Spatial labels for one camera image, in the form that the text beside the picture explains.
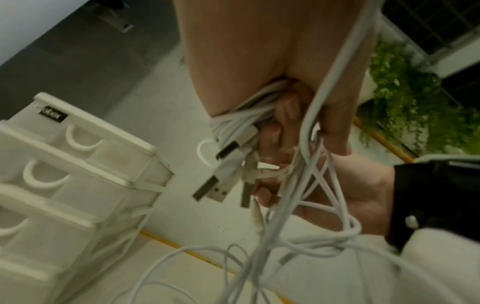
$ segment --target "label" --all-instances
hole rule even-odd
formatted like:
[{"label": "label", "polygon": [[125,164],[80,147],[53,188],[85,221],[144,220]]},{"label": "label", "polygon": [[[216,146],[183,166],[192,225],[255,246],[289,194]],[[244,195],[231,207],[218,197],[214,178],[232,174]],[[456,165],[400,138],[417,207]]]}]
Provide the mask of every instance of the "label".
[{"label": "label", "polygon": [[64,112],[59,111],[59,110],[57,110],[55,108],[52,108],[52,107],[49,107],[49,106],[43,107],[40,110],[39,114],[42,115],[42,116],[45,116],[47,118],[50,118],[52,120],[55,120],[58,123],[61,123],[62,121],[65,120],[65,118],[68,117],[68,114],[65,114]]}]

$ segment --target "bundle of cables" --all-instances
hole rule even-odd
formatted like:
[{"label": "bundle of cables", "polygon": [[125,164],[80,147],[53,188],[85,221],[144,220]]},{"label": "bundle of cables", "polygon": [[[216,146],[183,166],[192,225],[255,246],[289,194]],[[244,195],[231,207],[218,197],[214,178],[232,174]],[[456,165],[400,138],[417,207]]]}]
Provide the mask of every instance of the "bundle of cables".
[{"label": "bundle of cables", "polygon": [[[152,284],[149,281],[150,274],[167,260],[186,251],[214,251],[224,256],[224,283],[225,287],[215,304],[235,304],[242,292],[242,289],[250,280],[252,283],[252,293],[250,297],[250,304],[257,303],[257,298],[260,295],[266,303],[270,303],[263,288],[270,278],[272,278],[277,271],[295,258],[298,255],[308,255],[313,257],[328,258],[340,254],[346,248],[354,249],[356,251],[365,251],[375,254],[379,257],[385,258],[392,263],[400,266],[403,270],[410,271],[419,279],[430,285],[432,288],[441,293],[444,299],[451,303],[464,303],[455,293],[451,292],[444,284],[438,282],[426,272],[417,268],[416,266],[406,262],[400,257],[391,254],[375,247],[368,247],[358,242],[355,238],[361,232],[360,222],[351,216],[347,210],[347,204],[343,196],[335,167],[330,156],[330,153],[323,147],[323,140],[321,136],[313,136],[312,128],[317,122],[318,113],[322,104],[329,96],[334,85],[339,80],[340,76],[346,69],[350,59],[355,54],[360,46],[362,40],[367,35],[371,28],[382,5],[382,1],[372,0],[365,7],[359,16],[359,19],[343,45],[340,53],[333,62],[327,76],[325,77],[321,87],[315,95],[306,115],[300,130],[300,141],[298,144],[299,155],[289,168],[289,175],[284,181],[284,189],[282,196],[276,205],[268,210],[264,217],[265,228],[262,231],[259,245],[250,254],[237,244],[231,244],[227,249],[221,249],[212,246],[188,246],[177,249],[172,253],[160,258],[151,267],[145,271],[138,282],[133,287],[128,304],[134,304],[139,293],[139,290],[144,285]],[[279,81],[272,83],[260,92],[252,96],[245,103],[234,109],[232,112],[215,117],[212,119],[212,129],[215,140],[221,148],[227,146],[233,140],[241,136],[247,128],[252,125],[261,126],[263,122],[271,121],[273,117],[273,110],[276,99],[284,92],[289,83],[286,81]],[[313,153],[311,153],[311,146],[314,145]],[[325,155],[326,161],[321,170],[318,170],[317,163],[321,155]],[[333,190],[327,184],[324,175],[328,172]],[[315,178],[313,185],[306,190],[311,177]],[[325,192],[331,202],[331,206],[311,203],[303,201],[311,192],[320,186]],[[342,222],[341,231],[329,231],[319,235],[308,235],[302,237],[295,237],[291,239],[282,239],[280,232],[283,226],[293,213],[295,208],[299,205],[308,206],[310,208],[318,208],[326,212],[337,214]],[[245,261],[240,261],[237,257],[230,253],[234,247],[239,248],[246,257]],[[280,267],[271,273],[265,273],[264,267],[270,256],[272,250],[277,248],[288,248],[290,252],[280,259]],[[232,260],[241,267],[241,270],[228,282],[227,280],[227,261]],[[172,287],[166,283],[160,283],[165,286]]]}]

